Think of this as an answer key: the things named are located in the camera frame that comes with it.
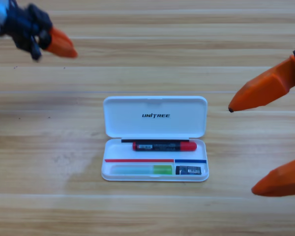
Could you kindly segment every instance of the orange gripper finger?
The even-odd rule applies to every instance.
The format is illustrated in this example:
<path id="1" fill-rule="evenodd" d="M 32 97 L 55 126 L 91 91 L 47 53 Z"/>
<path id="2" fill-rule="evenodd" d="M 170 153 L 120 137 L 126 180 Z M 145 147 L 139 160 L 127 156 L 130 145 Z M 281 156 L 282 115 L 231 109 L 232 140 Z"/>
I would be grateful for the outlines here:
<path id="1" fill-rule="evenodd" d="M 76 58 L 78 56 L 72 41 L 65 33 L 56 28 L 52 28 L 50 35 L 52 39 L 50 45 L 45 49 L 46 51 L 59 57 Z"/>
<path id="2" fill-rule="evenodd" d="M 287 94 L 295 86 L 295 57 L 288 59 L 247 82 L 233 97 L 229 111 L 242 111 L 270 102 Z"/>
<path id="3" fill-rule="evenodd" d="M 272 170 L 251 191 L 266 197 L 295 195 L 295 160 Z"/>

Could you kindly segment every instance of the open case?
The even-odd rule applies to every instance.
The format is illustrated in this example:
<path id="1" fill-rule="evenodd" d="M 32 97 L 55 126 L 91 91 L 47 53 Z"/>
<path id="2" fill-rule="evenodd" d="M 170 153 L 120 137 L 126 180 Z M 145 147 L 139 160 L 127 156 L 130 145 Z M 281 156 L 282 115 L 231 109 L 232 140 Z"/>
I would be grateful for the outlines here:
<path id="1" fill-rule="evenodd" d="M 205 181 L 207 101 L 201 96 L 113 96 L 104 100 L 102 177 L 110 181 Z M 194 142 L 193 151 L 137 151 L 133 143 Z"/>

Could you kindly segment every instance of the wooden table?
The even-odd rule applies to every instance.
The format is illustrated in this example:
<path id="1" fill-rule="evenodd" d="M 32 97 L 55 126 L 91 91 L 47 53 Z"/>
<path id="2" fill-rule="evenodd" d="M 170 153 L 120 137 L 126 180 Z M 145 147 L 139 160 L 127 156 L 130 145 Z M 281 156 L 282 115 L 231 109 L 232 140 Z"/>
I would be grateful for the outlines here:
<path id="1" fill-rule="evenodd" d="M 251 193 L 295 159 L 295 88 L 228 112 L 295 49 L 295 0 L 33 3 L 80 56 L 34 63 L 0 40 L 0 236 L 295 236 L 295 196 Z M 101 177 L 103 100 L 143 94 L 208 100 L 206 182 Z"/>

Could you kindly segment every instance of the red stripe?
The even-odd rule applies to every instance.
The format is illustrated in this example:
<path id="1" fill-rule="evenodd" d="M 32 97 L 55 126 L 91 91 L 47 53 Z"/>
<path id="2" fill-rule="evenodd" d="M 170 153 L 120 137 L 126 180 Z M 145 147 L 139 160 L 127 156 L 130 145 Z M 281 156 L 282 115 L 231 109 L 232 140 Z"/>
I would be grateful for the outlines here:
<path id="1" fill-rule="evenodd" d="M 173 159 L 105 159 L 106 162 L 174 162 Z"/>

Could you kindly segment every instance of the blue stripe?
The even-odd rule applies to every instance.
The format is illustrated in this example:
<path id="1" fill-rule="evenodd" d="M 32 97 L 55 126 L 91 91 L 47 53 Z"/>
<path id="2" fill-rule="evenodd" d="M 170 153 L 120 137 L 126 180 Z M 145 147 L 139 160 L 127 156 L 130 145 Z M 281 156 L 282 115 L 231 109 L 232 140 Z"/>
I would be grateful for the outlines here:
<path id="1" fill-rule="evenodd" d="M 206 163 L 207 160 L 192 160 L 192 159 L 187 159 L 187 160 L 183 160 L 183 159 L 176 159 L 175 163 Z"/>

